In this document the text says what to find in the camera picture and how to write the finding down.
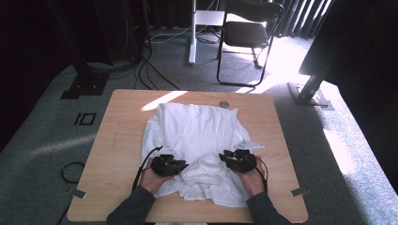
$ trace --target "white stand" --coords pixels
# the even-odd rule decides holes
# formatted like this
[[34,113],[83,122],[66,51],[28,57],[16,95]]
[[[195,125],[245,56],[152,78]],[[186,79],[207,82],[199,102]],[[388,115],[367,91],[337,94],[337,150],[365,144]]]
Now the white stand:
[[192,0],[192,35],[189,64],[195,64],[196,58],[196,24],[222,26],[223,11],[196,11],[196,0]]

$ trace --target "hand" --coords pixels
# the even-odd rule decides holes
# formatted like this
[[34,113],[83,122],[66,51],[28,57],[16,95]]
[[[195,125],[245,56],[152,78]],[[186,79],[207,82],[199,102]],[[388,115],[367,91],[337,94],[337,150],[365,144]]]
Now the hand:
[[[261,157],[260,156],[255,156],[255,157],[257,162],[257,168],[264,177],[265,171],[261,167],[261,162],[260,162]],[[240,180],[243,183],[243,186],[248,191],[250,196],[254,196],[266,191],[264,188],[263,177],[258,173],[256,169],[252,169],[249,172],[237,172],[234,170],[231,171],[240,178]]]
[[146,168],[143,170],[143,173],[141,175],[141,180],[140,180],[140,186],[151,192],[152,194],[155,194],[158,192],[159,188],[161,188],[161,185],[173,178],[173,176],[159,176],[155,174],[155,172],[150,169],[150,165],[152,164],[153,157],[150,157],[148,159],[148,162],[146,164]]

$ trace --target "chair seat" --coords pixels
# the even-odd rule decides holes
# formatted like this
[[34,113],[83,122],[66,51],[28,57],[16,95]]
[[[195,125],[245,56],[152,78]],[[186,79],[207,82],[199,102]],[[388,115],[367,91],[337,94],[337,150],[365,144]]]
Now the chair seat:
[[226,22],[224,33],[224,42],[229,46],[262,49],[268,46],[267,31],[261,23]]

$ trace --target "black device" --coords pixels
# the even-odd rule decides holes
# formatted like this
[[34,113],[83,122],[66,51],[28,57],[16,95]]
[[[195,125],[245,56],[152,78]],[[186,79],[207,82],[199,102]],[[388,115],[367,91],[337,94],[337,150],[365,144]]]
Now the black device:
[[237,149],[235,152],[223,150],[223,152],[224,154],[219,154],[220,159],[225,162],[226,167],[234,171],[247,173],[257,165],[255,156],[247,149]]
[[185,160],[175,160],[173,155],[160,155],[153,158],[150,167],[159,176],[172,176],[189,166],[185,162]]

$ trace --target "table leg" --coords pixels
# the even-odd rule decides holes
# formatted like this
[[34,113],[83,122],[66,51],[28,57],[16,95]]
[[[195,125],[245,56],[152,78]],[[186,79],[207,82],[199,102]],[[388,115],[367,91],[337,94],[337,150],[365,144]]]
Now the table leg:
[[196,58],[196,0],[192,0],[192,26],[191,26],[191,47],[190,47],[190,59],[189,59],[189,64],[194,65],[195,64],[195,58]]

